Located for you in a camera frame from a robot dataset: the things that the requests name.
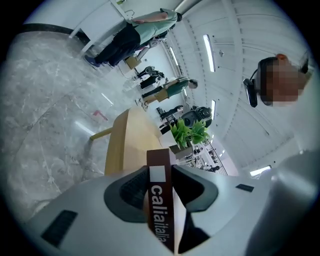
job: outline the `wooden table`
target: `wooden table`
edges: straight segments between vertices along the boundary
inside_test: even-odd
[[[90,137],[95,140],[110,135],[104,175],[123,170],[136,171],[147,164],[147,151],[162,149],[158,127],[141,107],[132,107],[120,114],[113,127]]]

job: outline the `green plant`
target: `green plant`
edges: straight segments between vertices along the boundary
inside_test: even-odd
[[[196,121],[190,129],[185,125],[185,121],[183,119],[179,119],[177,124],[174,126],[170,125],[172,135],[178,144],[179,149],[181,149],[181,147],[186,148],[187,141],[192,142],[193,144],[198,144],[210,138],[205,125],[206,122],[204,121]]]

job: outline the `brown tag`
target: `brown tag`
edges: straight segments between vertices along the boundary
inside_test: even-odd
[[[167,149],[149,150],[146,153],[149,166],[149,228],[172,252],[175,249],[175,218],[171,165],[174,154]]]

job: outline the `fluorescent light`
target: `fluorescent light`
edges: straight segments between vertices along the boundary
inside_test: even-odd
[[[208,59],[209,59],[209,65],[210,65],[210,71],[211,72],[216,72],[216,67],[215,67],[215,61],[214,61],[214,55],[210,43],[210,38],[207,34],[203,35],[203,40],[206,48],[206,53],[208,54]]]
[[[108,97],[107,97],[106,95],[104,95],[103,93],[101,93],[101,95],[102,95],[103,97],[105,97],[105,98],[107,99],[107,101],[110,102],[111,105],[113,105],[113,103],[111,102],[111,100],[108,99]]]
[[[212,114],[212,120],[215,119],[215,110],[216,110],[216,102],[214,100],[212,100],[212,104],[211,104],[211,114]]]
[[[261,174],[262,172],[264,172],[266,170],[270,170],[270,169],[271,169],[271,166],[268,165],[267,167],[264,167],[264,168],[261,168],[258,170],[254,170],[254,171],[250,171],[250,174],[251,174],[251,176],[256,176],[256,175]]]
[[[178,65],[178,61],[177,61],[177,59],[176,59],[176,55],[175,55],[174,50],[172,49],[172,47],[170,47],[170,51],[171,51],[171,54],[172,54],[172,56],[173,56],[173,59],[174,59],[175,64],[176,64],[177,66],[179,66],[179,65]]]
[[[94,134],[95,134],[92,130],[90,130],[90,129],[88,129],[87,127],[85,127],[82,123],[79,123],[78,121],[75,121],[74,123],[75,123],[77,126],[79,126],[82,130],[84,130],[85,132],[87,132],[88,134],[90,134],[90,135],[94,135]]]

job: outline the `marble floor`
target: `marble floor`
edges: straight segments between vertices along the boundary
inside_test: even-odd
[[[2,66],[0,181],[21,222],[74,184],[103,175],[109,136],[89,137],[141,95],[124,62],[94,70],[82,47],[66,34],[25,32]]]

